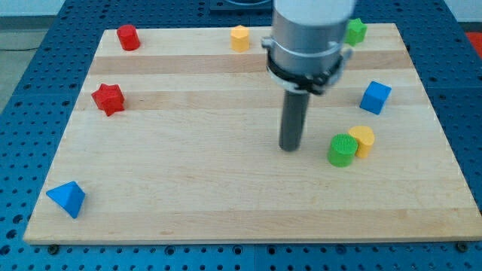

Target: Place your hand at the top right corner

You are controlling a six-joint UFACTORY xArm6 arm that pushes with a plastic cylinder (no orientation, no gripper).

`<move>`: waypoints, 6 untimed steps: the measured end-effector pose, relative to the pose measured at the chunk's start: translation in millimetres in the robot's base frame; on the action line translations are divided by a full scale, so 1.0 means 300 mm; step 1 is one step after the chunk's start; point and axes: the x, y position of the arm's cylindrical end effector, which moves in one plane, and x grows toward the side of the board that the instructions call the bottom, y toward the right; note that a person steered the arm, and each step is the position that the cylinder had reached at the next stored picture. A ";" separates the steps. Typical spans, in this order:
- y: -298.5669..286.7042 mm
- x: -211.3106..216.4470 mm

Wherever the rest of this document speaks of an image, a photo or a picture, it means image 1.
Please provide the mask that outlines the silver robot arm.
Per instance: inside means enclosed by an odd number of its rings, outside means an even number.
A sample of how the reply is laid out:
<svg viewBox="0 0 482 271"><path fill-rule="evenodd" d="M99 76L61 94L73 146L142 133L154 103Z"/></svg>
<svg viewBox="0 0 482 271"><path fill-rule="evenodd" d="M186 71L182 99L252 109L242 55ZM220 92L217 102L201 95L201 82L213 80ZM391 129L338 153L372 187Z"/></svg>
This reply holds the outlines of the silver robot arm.
<svg viewBox="0 0 482 271"><path fill-rule="evenodd" d="M343 73L351 51L343 51L356 0L277 0L272 28L262 38L267 71L284 89L279 146L296 151L311 95L321 96Z"/></svg>

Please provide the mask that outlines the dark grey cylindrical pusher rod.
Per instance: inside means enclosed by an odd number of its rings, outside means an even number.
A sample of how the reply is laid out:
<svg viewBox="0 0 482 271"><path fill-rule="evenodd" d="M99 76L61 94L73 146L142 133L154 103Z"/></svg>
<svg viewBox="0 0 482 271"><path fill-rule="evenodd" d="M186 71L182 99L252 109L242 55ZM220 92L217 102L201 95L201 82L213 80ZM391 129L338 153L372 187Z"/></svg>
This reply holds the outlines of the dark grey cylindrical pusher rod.
<svg viewBox="0 0 482 271"><path fill-rule="evenodd" d="M299 148L309 100L309 93L285 91L279 131L279 146L282 150L291 152Z"/></svg>

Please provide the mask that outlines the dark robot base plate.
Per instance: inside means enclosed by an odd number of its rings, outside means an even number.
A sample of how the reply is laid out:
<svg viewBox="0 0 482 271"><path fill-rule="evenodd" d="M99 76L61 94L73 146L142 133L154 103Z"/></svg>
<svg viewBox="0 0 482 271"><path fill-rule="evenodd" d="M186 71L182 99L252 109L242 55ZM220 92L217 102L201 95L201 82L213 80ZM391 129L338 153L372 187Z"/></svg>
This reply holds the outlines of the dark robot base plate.
<svg viewBox="0 0 482 271"><path fill-rule="evenodd" d="M272 0L208 0L211 12L271 11Z"/></svg>

